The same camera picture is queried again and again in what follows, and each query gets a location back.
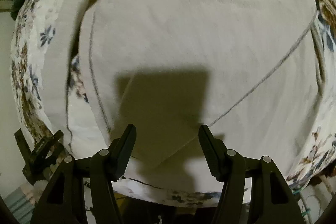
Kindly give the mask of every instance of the floral pattern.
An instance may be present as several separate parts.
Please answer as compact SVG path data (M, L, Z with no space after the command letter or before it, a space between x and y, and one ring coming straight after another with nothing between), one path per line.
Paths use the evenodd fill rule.
M86 93L85 93L81 70L79 68L79 55L78 54L71 61L69 88L70 88L70 91L76 92L76 96L78 99L83 99L86 103L89 103Z
M50 44L51 40L53 39L55 35L55 28L52 29L51 31L51 25L49 25L48 28L44 29L44 32L41 32L40 40L41 40L41 47L44 46L44 44Z
M44 0L25 0L17 19L12 41L11 80L14 98L17 105L21 124L31 135L31 140L37 144L43 136L51 136L52 132L47 126L50 124L43 111L41 101L41 67L44 62L46 46L52 41L56 29L53 22L47 18L43 20L44 26L38 37L37 46L30 42L32 30L36 31L34 21ZM48 12L55 13L57 9L49 8Z
M336 56L334 55L336 28L336 0L315 0L318 15L314 22L319 35L314 39L323 46L325 59L325 87L312 132L307 138L300 155L300 162L287 176L292 189L302 189L310 178L318 175L336 158L336 128L333 113L336 112Z
M44 62L44 55L48 49L48 45L56 34L55 19L60 2L56 0L26 0L18 13L16 20L16 29L12 41L12 62L11 62L11 79L14 97L17 104L19 119L22 125L30 133L35 144L43 136L51 136L52 132L48 127L48 119L43 110L43 100L39 90L41 87L41 67ZM326 60L329 62L330 68L327 71L329 76L336 75L332 73L332 68L336 68L334 60L335 51L335 28L336 28L336 0L316 0L319 15L315 21L315 26L319 30L320 40L324 47ZM45 11L37 16L39 9L43 7ZM38 17L42 18L40 22L43 24L35 24ZM37 41L31 39L31 32L40 34ZM325 87L325 95L321 102L320 117L316 119L311 133L309 134L307 144L297 165L293 167L287 176L287 182L292 189L300 189L307 184L307 181L318 174L330 162L335 159L336 154L336 130L329 130L325 126L328 113L332 113L333 102L336 101L336 91L333 87L336 83L332 83L333 77L329 77L329 85ZM75 93L77 102L88 99L85 93L84 83L81 77L79 57L76 55L70 65L70 76L68 82L69 94ZM139 195L134 197L140 198L143 193L143 185L139 184ZM218 202L220 193L180 193L167 189L160 190L160 194L164 195L163 203L182 204L184 206L203 206L205 202Z

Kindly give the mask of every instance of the metal screw head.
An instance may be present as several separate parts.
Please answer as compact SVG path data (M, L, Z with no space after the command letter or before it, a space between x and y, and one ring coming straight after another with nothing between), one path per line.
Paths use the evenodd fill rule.
M67 157L64 158L64 162L66 162L66 163L69 163L71 161L72 161L72 157L71 156L67 156Z
M262 160L267 163L272 161L272 159L269 156L263 156Z
M102 149L99 151L99 155L100 156L106 156L109 153L109 151L107 149Z
M229 155L229 156L234 156L236 154L236 151L234 151L233 149L229 149L228 151L226 151L226 153Z

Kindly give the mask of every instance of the blue flower print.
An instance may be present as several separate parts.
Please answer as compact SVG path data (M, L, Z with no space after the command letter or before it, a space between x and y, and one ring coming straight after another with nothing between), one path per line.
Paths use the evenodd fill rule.
M34 94L34 92L35 92L37 99L41 100L39 92L37 90L37 85L38 85L39 79L38 79L36 74L32 73L32 66L31 65L29 65L29 77L30 77L31 84L32 84L31 93Z
M55 35L55 28L52 29L51 31L51 25L47 28L44 29L44 32L41 32L40 40L41 40L41 47L44 46L46 43L50 44L51 40L53 39Z

